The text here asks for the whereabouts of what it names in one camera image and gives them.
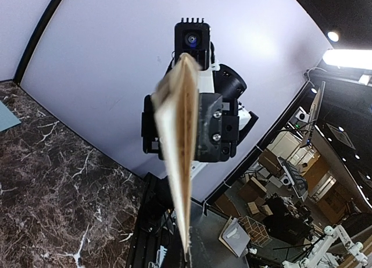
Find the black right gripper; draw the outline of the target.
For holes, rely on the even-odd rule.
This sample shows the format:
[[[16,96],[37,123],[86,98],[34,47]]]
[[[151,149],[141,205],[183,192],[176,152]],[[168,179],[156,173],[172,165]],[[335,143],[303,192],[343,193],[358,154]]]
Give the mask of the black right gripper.
[[[154,153],[163,159],[160,139],[153,117],[151,96],[144,98],[141,117],[142,147],[145,153]],[[222,94],[199,94],[198,126],[194,160],[225,162],[236,154],[239,140],[238,102],[225,99]]]

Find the beige lined letter paper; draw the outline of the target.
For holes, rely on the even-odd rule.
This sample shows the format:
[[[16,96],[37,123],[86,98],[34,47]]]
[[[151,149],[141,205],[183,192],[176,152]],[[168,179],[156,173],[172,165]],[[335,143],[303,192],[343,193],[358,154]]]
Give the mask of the beige lined letter paper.
[[[198,126],[199,69],[191,55],[182,53],[151,95],[184,253],[189,250],[191,163]]]

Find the teal envelope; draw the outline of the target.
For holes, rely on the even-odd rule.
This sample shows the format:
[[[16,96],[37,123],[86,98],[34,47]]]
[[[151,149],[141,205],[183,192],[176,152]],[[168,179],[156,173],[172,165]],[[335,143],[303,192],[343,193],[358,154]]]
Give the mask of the teal envelope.
[[[21,121],[1,102],[0,105],[0,132],[19,125]]]

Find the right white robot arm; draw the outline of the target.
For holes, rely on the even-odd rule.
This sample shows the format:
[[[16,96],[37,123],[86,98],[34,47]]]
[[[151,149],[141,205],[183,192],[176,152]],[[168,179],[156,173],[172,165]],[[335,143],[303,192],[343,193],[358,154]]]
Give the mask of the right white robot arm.
[[[247,85],[235,70],[215,60],[211,42],[203,44],[194,33],[175,50],[175,58],[186,52],[207,74],[206,88],[199,90],[199,127],[194,159],[206,163],[225,162],[235,156],[237,146],[258,120],[258,116],[245,110],[238,100]]]

